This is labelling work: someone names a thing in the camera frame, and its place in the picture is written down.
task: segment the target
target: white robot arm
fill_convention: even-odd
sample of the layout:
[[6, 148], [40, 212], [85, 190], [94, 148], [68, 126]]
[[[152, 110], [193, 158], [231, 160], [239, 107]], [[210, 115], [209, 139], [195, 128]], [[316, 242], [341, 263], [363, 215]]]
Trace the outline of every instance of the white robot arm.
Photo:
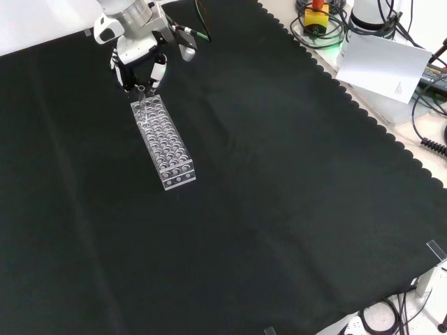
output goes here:
[[[196, 42], [192, 35], [197, 32], [175, 24], [158, 2], [145, 0], [97, 0], [103, 14], [94, 25], [97, 43], [117, 40], [110, 60], [110, 70], [119, 87], [126, 91], [144, 85], [153, 94], [159, 87], [166, 71], [167, 57], [160, 53], [163, 45], [179, 47], [185, 61], [196, 53]], [[133, 67], [154, 59], [151, 77], [138, 81]]]

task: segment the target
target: table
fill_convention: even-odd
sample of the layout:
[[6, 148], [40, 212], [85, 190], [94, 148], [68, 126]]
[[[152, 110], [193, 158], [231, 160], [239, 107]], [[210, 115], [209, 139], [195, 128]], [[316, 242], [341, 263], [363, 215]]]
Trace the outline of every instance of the table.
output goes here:
[[227, 3], [220, 43], [169, 54], [161, 95], [198, 171], [171, 192], [108, 48], [78, 33], [1, 60], [3, 333], [311, 335], [435, 266], [439, 183], [253, 2]]

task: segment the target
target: paper sheet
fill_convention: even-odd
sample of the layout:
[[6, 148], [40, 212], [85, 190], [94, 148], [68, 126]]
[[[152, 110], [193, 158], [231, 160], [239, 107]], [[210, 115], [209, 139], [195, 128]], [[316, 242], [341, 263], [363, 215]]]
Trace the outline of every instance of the paper sheet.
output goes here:
[[353, 33], [336, 78], [408, 103], [431, 55], [385, 38]]

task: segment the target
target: cable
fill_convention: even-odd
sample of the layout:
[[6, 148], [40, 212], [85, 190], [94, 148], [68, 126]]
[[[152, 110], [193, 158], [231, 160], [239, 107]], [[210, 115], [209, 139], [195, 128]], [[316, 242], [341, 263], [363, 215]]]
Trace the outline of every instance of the cable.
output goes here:
[[344, 332], [346, 331], [346, 328], [348, 328], [348, 325], [344, 326], [343, 329], [340, 330], [340, 333], [338, 333], [338, 335], [344, 335]]
[[436, 94], [434, 92], [432, 92], [433, 96], [433, 102], [436, 106], [438, 106], [438, 108], [442, 111], [443, 115], [447, 116], [447, 112], [445, 111], [445, 109], [442, 108], [441, 104], [438, 102], [438, 99], [436, 98]]
[[439, 114], [439, 115], [441, 115], [443, 117], [447, 117], [447, 113], [446, 113], [446, 111], [444, 109], [442, 109], [442, 107], [441, 107], [441, 110], [438, 110], [431, 103], [426, 101], [424, 99], [424, 97], [421, 94], [419, 94], [416, 90], [414, 91], [414, 93], [419, 97], [419, 99], [421, 99], [425, 103], [425, 107], [430, 108], [431, 110], [433, 110], [434, 112], [436, 112], [437, 114]]
[[[390, 11], [388, 12], [388, 20], [391, 17], [391, 13], [395, 13], [394, 11], [394, 0], [391, 0], [391, 4], [388, 3], [388, 1], [386, 2], [388, 4], [388, 7], [390, 8]], [[380, 16], [382, 18], [383, 23], [385, 23], [387, 20], [385, 20], [385, 15], [383, 15], [383, 11], [382, 11], [382, 3], [380, 0], [377, 0], [377, 6], [379, 7], [379, 12], [380, 12]]]
[[206, 9], [205, 5], [203, 5], [202, 0], [197, 0], [197, 2], [198, 2], [198, 4], [200, 5], [200, 9], [203, 10], [203, 12], [205, 13], [205, 18], [206, 18], [206, 20], [207, 20], [207, 21], [206, 21], [207, 28], [208, 28], [208, 30], [211, 30], [211, 29], [210, 29], [211, 18], [210, 18], [210, 16], [208, 15], [207, 9]]
[[198, 37], [201, 37], [201, 38], [209, 41], [208, 36], [206, 36], [205, 34], [200, 33], [196, 30], [191, 29], [191, 28], [188, 28], [186, 26], [182, 26], [181, 24], [178, 24], [178, 23], [174, 22], [174, 20], [171, 19], [169, 16], [166, 16], [166, 19], [168, 20], [168, 23], [173, 27], [174, 31], [182, 30], [182, 31], [187, 32], [190, 35], [198, 36]]
[[212, 41], [211, 40], [211, 35], [210, 35], [210, 32], [208, 31], [207, 25], [206, 25], [206, 23], [205, 23], [205, 21], [204, 21], [204, 19], [202, 17], [202, 14], [200, 13], [200, 9], [198, 7], [197, 0], [193, 0], [193, 2], [194, 2], [194, 10], [195, 10], [195, 12], [197, 14], [197, 18], [200, 21], [200, 23], [202, 24], [202, 27], [205, 30], [205, 33], [207, 34], [208, 41], [211, 42]]
[[424, 308], [425, 308], [425, 305], [427, 305], [427, 303], [428, 303], [428, 299], [430, 298], [430, 295], [432, 295], [432, 292], [433, 292], [433, 289], [430, 291], [430, 293], [428, 294], [428, 296], [427, 296], [427, 299], [425, 300], [425, 302], [424, 302], [424, 304], [422, 305], [422, 308], [419, 310], [419, 312], [417, 312], [410, 320], [407, 320], [405, 323], [404, 323], [404, 326], [407, 326], [411, 321], [413, 321], [414, 320], [414, 318], [416, 317], [416, 316], [418, 316], [423, 310], [424, 310]]
[[[407, 40], [409, 40], [411, 42], [411, 44], [413, 44], [415, 47], [419, 47], [420, 49], [423, 49], [423, 47], [421, 47], [419, 44], [417, 44], [413, 38], [408, 34], [407, 31], [405, 31], [404, 27], [402, 27], [401, 24], [398, 24], [398, 31], [400, 32], [400, 34], [403, 35], [403, 37], [405, 37]], [[435, 57], [435, 59], [438, 59], [442, 64], [445, 64], [445, 66], [447, 66], [447, 64], [442, 61], [438, 56], [433, 54], [433, 57]], [[411, 110], [411, 124], [413, 126], [413, 129], [416, 133], [416, 135], [420, 138], [421, 140], [421, 144], [425, 147], [427, 147], [428, 149], [431, 149], [435, 152], [438, 152], [439, 154], [443, 154], [444, 156], [447, 156], [447, 147], [445, 145], [442, 145], [438, 142], [432, 141], [427, 139], [426, 137], [423, 137], [418, 129], [416, 128], [416, 123], [414, 121], [414, 112], [416, 110], [416, 105], [418, 104], [418, 101], [422, 98], [423, 95], [425, 95], [425, 93], [427, 93], [428, 89], [433, 87], [433, 85], [435, 85], [437, 82], [440, 82], [441, 80], [447, 79], [447, 75], [443, 75], [442, 77], [436, 79], [433, 82], [430, 82], [426, 87], [424, 87], [424, 89], [422, 90], [422, 92], [419, 94], [416, 91], [416, 94], [418, 95], [418, 97], [415, 99], [414, 104], [413, 104], [413, 108]], [[437, 112], [438, 114], [444, 115], [446, 116], [446, 111], [441, 107], [441, 111], [438, 111], [437, 109], [435, 109], [434, 107], [432, 107], [432, 109]]]
[[[413, 94], [413, 96], [411, 97], [411, 99], [412, 99], [412, 100], [416, 100], [416, 98], [414, 97], [414, 94]], [[418, 101], [418, 104], [420, 104], [420, 105], [422, 105], [422, 106], [424, 106], [424, 107], [426, 107], [426, 108], [430, 108], [430, 106], [427, 105], [426, 103], [421, 103], [420, 101]]]
[[414, 5], [414, 0], [411, 0], [411, 11], [410, 11], [410, 25], [408, 26], [407, 29], [407, 33], [410, 33], [410, 29], [411, 29], [411, 25], [413, 24], [413, 5]]
[[[400, 295], [397, 295], [397, 303], [399, 304], [399, 315], [400, 315], [400, 319], [402, 320], [402, 303], [400, 301]], [[402, 322], [399, 322], [399, 334], [405, 335], [404, 328], [402, 327]]]
[[[294, 20], [291, 22], [290, 28], [291, 28], [291, 32], [292, 32], [293, 37], [295, 37], [296, 40], [298, 40], [298, 42], [300, 42], [300, 43], [303, 44], [304, 46], [309, 47], [309, 48], [311, 48], [311, 49], [315, 49], [315, 50], [319, 50], [319, 49], [328, 49], [329, 47], [335, 47], [335, 46], [338, 46], [338, 45], [342, 44], [342, 43], [343, 43], [343, 38], [344, 38], [342, 35], [344, 35], [344, 32], [345, 32], [345, 31], [344, 31], [343, 22], [339, 21], [338, 18], [335, 17], [333, 14], [324, 12], [323, 10], [317, 10], [317, 9], [315, 9], [315, 8], [312, 8], [312, 10], [314, 10], [314, 11], [318, 11], [318, 12], [325, 13], [326, 15], [328, 15], [328, 16], [329, 16], [329, 21], [330, 21], [330, 22], [336, 22], [336, 23], [337, 23], [336, 26], [335, 26], [335, 28], [334, 28], [333, 30], [329, 31], [328, 33], [315, 33], [314, 31], [308, 30], [308, 28], [306, 28], [306, 27], [304, 26], [304, 23], [302, 22], [301, 17], [304, 15], [305, 10], [306, 10], [306, 8], [308, 8], [308, 6], [309, 6], [309, 5], [306, 5], [306, 6], [301, 7], [301, 8], [299, 9], [299, 11], [298, 11], [298, 16], [297, 16], [297, 18], [294, 19]], [[320, 38], [320, 39], [323, 39], [323, 40], [330, 40], [330, 39], [333, 39], [333, 38], [337, 38], [337, 37], [339, 37], [339, 36], [340, 36], [340, 38], [338, 38], [338, 41], [337, 41], [337, 42], [329, 43], [329, 44], [326, 44], [326, 45], [310, 45], [310, 44], [309, 44], [303, 37], [301, 37], [300, 35], [298, 35], [298, 34], [293, 30], [293, 24], [294, 24], [295, 22], [297, 22], [297, 21], [300, 23], [300, 26], [302, 27], [302, 30], [303, 30], [304, 32], [310, 34], [310, 35], [313, 36], [314, 38]], [[336, 30], [339, 30], [339, 32], [338, 32], [335, 36], [329, 36], [331, 33], [335, 32]]]
[[410, 329], [408, 327], [408, 315], [406, 314], [406, 293], [404, 294], [404, 310], [405, 310], [405, 327], [406, 327], [406, 335], [410, 335]]
[[365, 309], [363, 309], [360, 312], [358, 312], [358, 316], [362, 320], [363, 327], [365, 328], [365, 330], [368, 333], [370, 333], [371, 335], [393, 335], [393, 334], [397, 333], [397, 331], [399, 330], [400, 325], [402, 324], [402, 319], [400, 317], [399, 312], [396, 309], [396, 306], [388, 298], [387, 299], [382, 299], [380, 302], [386, 304], [391, 309], [391, 311], [393, 312], [394, 323], [393, 323], [393, 325], [391, 326], [390, 329], [381, 330], [381, 331], [372, 329], [366, 322], [366, 319], [365, 319]]
[[[394, 14], [396, 14], [396, 11], [393, 9], [392, 5], [393, 2], [390, 4], [388, 3], [388, 0], [386, 0], [386, 3], [388, 5], [388, 7], [390, 7], [390, 10], [392, 12], [394, 12]], [[409, 32], [407, 30], [405, 30], [405, 28], [402, 26], [402, 24], [400, 24], [399, 22], [396, 24], [396, 31], [401, 34], [403, 37], [405, 37], [412, 45], [414, 45], [415, 47], [418, 47], [420, 49], [424, 49], [424, 47], [421, 47], [419, 44], [417, 44], [414, 39], [410, 36]], [[437, 55], [432, 54], [432, 58], [437, 59], [438, 61], [440, 61], [444, 66], [447, 67], [447, 63], [445, 61], [443, 61], [442, 59], [440, 59]]]

